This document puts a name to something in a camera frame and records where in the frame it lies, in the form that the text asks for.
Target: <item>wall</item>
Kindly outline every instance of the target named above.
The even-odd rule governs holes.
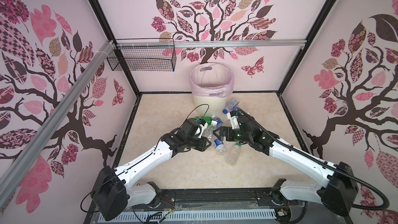
[[[325,1],[99,0],[116,38],[175,41],[305,39]],[[177,49],[175,72],[132,74],[141,91],[191,91],[192,68],[218,62],[234,72],[235,90],[277,90],[297,50],[296,46]]]
[[[398,222],[398,0],[339,0],[284,98],[314,155],[349,164],[388,211],[351,209],[354,223]],[[379,205],[362,187],[356,204]]]
[[[0,31],[3,175],[106,37],[87,0],[0,0]],[[112,163],[134,100],[124,74],[105,62],[2,209],[0,222],[82,223],[79,203]]]

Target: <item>beige table surface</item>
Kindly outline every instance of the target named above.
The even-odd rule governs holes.
[[[276,93],[234,93],[231,97],[249,107],[250,114],[263,127],[300,148]],[[159,138],[179,127],[194,109],[192,94],[144,94],[119,165],[123,165],[153,147]],[[219,114],[225,126],[231,126],[225,114]],[[227,151],[233,142],[227,142]],[[235,166],[226,163],[226,155],[215,151],[191,150],[179,153],[144,175],[138,182],[153,181],[161,189],[272,187],[278,178],[312,182],[303,172],[279,159],[257,152],[249,145]]]

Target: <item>butterfly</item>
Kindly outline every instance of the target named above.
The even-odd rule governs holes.
[[[257,72],[263,72],[264,66],[261,65],[264,63],[264,56],[261,57],[260,59],[258,59],[258,61],[256,62],[256,64],[254,65],[254,67],[251,66],[243,66],[241,67],[241,69],[243,69],[243,71],[247,72],[248,75],[250,75],[251,77],[253,77],[253,75]]]
[[[123,102],[122,94],[125,91],[122,86],[119,86],[119,83],[115,79],[113,79],[113,84],[115,85],[117,94],[112,100],[112,106],[116,105],[117,103],[121,104]]]

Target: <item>trash can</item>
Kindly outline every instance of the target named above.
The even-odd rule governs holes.
[[[189,74],[195,106],[208,104],[206,116],[221,116],[227,97],[234,90],[234,74],[228,67],[218,63],[196,66]],[[207,106],[198,107],[197,112],[205,114]]]

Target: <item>wire basket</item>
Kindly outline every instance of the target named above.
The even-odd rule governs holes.
[[[159,42],[142,42],[155,39]],[[176,67],[176,49],[171,38],[132,38],[107,57],[112,71],[170,71]]]

